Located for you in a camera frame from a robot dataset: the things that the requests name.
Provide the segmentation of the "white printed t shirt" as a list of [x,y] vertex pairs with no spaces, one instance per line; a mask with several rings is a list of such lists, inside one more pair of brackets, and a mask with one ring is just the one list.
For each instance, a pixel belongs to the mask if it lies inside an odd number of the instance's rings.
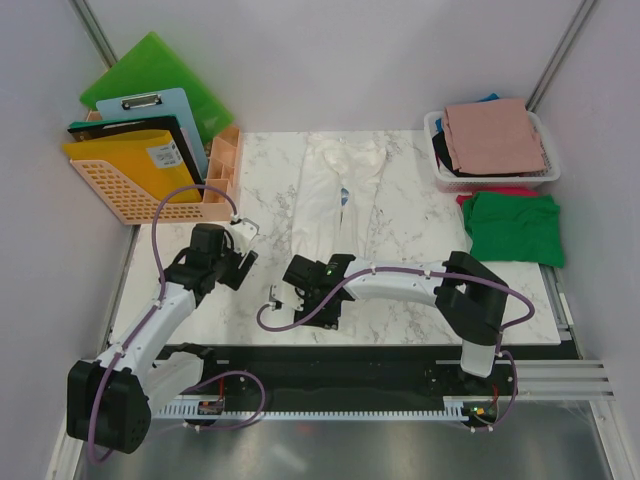
[[386,156],[373,141],[308,138],[293,210],[293,258],[283,276],[304,300],[295,323],[313,315],[307,326],[338,328],[341,303],[353,297],[345,289],[326,296],[347,276],[349,264],[364,256]]

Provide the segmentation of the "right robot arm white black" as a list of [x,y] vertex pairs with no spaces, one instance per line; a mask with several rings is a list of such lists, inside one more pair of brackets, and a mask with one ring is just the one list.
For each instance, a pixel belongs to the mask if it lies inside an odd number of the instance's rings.
[[507,302],[508,285],[461,251],[441,262],[375,265],[353,254],[334,254],[323,263],[293,257],[270,299],[296,311],[309,326],[335,329],[341,303],[385,299],[437,309],[462,339],[458,381],[467,392],[483,392],[494,381],[494,355]]

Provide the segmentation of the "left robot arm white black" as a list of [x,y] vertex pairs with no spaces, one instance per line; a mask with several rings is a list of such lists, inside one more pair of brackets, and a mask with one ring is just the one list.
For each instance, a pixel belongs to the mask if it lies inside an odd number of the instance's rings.
[[219,369],[183,348],[158,355],[178,326],[218,286],[238,290],[257,254],[259,227],[249,219],[199,223],[190,243],[161,270],[154,296],[122,336],[96,359],[79,360],[67,377],[66,432],[91,446],[134,452],[152,417],[192,387],[208,393]]

